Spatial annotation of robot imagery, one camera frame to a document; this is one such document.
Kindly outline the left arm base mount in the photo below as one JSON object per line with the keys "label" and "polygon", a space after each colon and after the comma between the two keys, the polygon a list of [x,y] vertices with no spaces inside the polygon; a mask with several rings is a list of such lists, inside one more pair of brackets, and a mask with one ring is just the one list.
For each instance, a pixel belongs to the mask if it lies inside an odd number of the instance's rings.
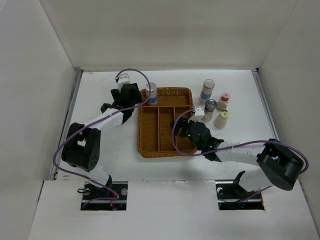
{"label": "left arm base mount", "polygon": [[111,199],[116,195],[109,190],[85,182],[84,187],[77,190],[81,194],[80,209],[82,211],[126,211],[128,186],[127,181],[108,183],[108,187],[119,195],[118,199]]}

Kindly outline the clear dome lid shaker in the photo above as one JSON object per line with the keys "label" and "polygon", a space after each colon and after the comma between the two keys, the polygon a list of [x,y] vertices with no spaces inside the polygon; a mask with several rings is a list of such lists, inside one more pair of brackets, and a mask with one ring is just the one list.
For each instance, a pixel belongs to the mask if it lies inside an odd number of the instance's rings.
{"label": "clear dome lid shaker", "polygon": [[214,110],[217,108],[217,101],[214,99],[208,99],[204,103],[204,116],[202,121],[209,122],[213,118]]}

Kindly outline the blue label jar silver lid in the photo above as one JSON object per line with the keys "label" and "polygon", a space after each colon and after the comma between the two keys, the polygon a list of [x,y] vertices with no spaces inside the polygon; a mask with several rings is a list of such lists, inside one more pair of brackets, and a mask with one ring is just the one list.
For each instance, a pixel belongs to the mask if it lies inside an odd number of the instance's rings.
{"label": "blue label jar silver lid", "polygon": [[149,97],[147,104],[149,106],[155,106],[158,103],[157,85],[154,82],[147,83],[145,85],[145,94]]}

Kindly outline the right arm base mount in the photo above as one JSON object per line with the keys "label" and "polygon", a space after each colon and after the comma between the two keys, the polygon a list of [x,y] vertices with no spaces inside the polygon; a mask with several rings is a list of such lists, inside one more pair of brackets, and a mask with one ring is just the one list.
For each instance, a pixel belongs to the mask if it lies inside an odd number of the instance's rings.
{"label": "right arm base mount", "polygon": [[244,173],[245,171],[238,173],[233,181],[222,180],[215,182],[217,204],[220,211],[265,210],[260,193],[249,198],[256,192],[248,192],[239,185],[239,181]]}

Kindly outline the black knob lid jar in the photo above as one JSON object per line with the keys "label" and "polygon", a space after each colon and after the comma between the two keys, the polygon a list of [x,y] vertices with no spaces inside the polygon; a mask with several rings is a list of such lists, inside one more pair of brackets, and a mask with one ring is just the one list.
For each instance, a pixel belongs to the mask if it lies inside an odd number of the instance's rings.
{"label": "black knob lid jar", "polygon": [[105,113],[107,109],[111,108],[112,105],[110,103],[103,103],[102,106],[100,107],[101,113]]}

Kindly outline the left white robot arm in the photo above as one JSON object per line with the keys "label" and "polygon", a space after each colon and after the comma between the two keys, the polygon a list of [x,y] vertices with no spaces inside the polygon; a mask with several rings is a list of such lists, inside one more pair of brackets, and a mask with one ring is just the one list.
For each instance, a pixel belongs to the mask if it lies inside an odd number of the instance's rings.
{"label": "left white robot arm", "polygon": [[101,115],[86,123],[74,122],[70,125],[67,137],[72,137],[63,147],[61,159],[76,169],[77,175],[84,175],[95,186],[100,199],[112,195],[111,176],[99,163],[101,135],[124,124],[137,104],[143,102],[137,83],[124,83],[121,89],[112,89],[113,103],[100,107]]}

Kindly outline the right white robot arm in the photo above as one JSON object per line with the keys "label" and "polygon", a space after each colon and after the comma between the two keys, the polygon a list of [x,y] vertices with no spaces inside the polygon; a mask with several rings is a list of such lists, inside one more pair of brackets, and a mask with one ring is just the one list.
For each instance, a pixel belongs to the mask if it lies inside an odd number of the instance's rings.
{"label": "right white robot arm", "polygon": [[206,125],[185,117],[170,124],[172,134],[188,138],[211,162],[236,162],[255,166],[255,170],[242,170],[235,177],[232,192],[238,198],[250,191],[275,186],[290,191],[300,175],[304,161],[276,139],[249,143],[236,147],[223,139],[215,138]]}

